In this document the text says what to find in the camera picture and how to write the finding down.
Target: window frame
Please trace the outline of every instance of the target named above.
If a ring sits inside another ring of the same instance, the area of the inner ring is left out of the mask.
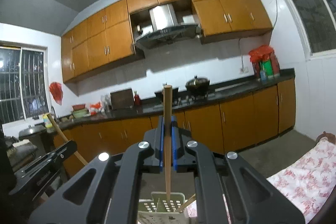
[[[335,17],[330,9],[330,6],[327,2],[327,0],[322,0],[323,3],[325,4],[329,16],[333,22],[334,28],[335,28],[335,32],[336,32],[336,20]],[[303,21],[301,19],[300,13],[295,5],[295,3],[293,2],[293,0],[285,0],[286,4],[288,5],[288,8],[294,18],[296,27],[298,29],[299,32],[299,36],[300,39],[302,41],[302,46],[303,46],[303,51],[305,54],[305,58],[306,60],[312,60],[312,59],[319,59],[319,58],[324,58],[325,56],[334,56],[336,57],[336,48],[332,49],[332,50],[327,50],[327,51],[322,51],[322,52],[312,52],[311,51],[311,47],[310,47],[310,43],[309,43],[309,38],[305,29],[305,25],[303,24]]]
[[[22,105],[22,109],[23,109],[23,114],[24,114],[24,118],[21,120],[17,120],[17,121],[13,121],[13,122],[8,122],[8,123],[4,123],[4,127],[6,128],[11,128],[11,127],[15,127],[15,126],[20,126],[23,124],[27,124],[27,123],[39,123],[40,119],[43,119],[43,115],[40,114],[39,119],[38,120],[34,120],[32,117],[26,117],[26,112],[24,109],[24,102],[23,102],[23,94],[22,94],[22,85],[21,85],[21,78],[22,78],[22,74],[21,74],[21,60],[22,60],[22,51],[26,50],[26,51],[33,51],[33,52],[43,52],[43,78],[44,78],[44,88],[45,88],[45,92],[46,92],[46,99],[47,99],[47,104],[48,104],[48,111],[50,111],[51,109],[51,96],[50,96],[50,92],[49,92],[49,79],[48,79],[48,49],[47,48],[41,48],[41,47],[23,47],[21,45],[1,45],[0,44],[0,48],[8,48],[8,47],[17,47],[20,48],[20,72],[19,72],[19,81],[20,81],[20,97],[21,97],[21,105]]]

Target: black metal frame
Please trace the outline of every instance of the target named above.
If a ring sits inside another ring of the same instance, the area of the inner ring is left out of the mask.
[[[177,172],[194,173],[199,223],[228,223],[223,194],[232,223],[305,223],[302,213],[239,155],[232,153],[230,159],[201,143],[188,146],[190,131],[178,128],[175,119],[172,139]],[[160,172],[162,140],[160,117],[143,142],[105,161],[92,160],[37,208],[28,223],[136,223],[142,173]]]

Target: backsplash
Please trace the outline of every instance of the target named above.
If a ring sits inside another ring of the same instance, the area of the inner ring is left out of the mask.
[[[132,88],[140,98],[154,97],[154,92],[168,83],[185,90],[185,83],[195,75],[218,83],[253,75],[248,52],[262,45],[263,37],[242,38],[201,45],[198,38],[176,42],[145,52],[146,59],[124,65],[78,82],[78,103],[94,103],[101,95]],[[243,54],[248,73],[240,74]]]

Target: electrical outlet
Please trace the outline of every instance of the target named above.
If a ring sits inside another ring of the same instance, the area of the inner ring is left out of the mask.
[[[240,68],[240,74],[244,74],[244,73],[248,73],[249,72],[249,68],[248,67],[244,67],[244,68]]]

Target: black countertop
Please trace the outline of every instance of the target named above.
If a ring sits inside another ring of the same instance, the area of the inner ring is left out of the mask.
[[[182,100],[182,105],[173,107],[173,113],[198,106],[230,101],[232,99],[236,99],[238,97],[246,95],[250,92],[263,90],[267,87],[276,85],[279,82],[283,82],[294,77],[294,69],[286,69],[281,70],[279,77],[275,77],[265,82],[259,82],[253,76],[248,76],[237,80],[215,84],[210,86],[210,93],[207,98],[198,99],[195,101],[190,100],[189,103],[187,103],[184,99]],[[65,122],[62,122],[59,127],[61,130],[66,130],[83,124],[123,120],[143,116],[149,117],[155,115],[163,115],[163,105],[152,102],[148,104],[143,104],[140,107],[134,107],[132,109],[112,110],[111,112],[99,113],[90,117],[67,120]],[[47,133],[52,134],[54,132],[55,130],[53,128],[47,129]]]

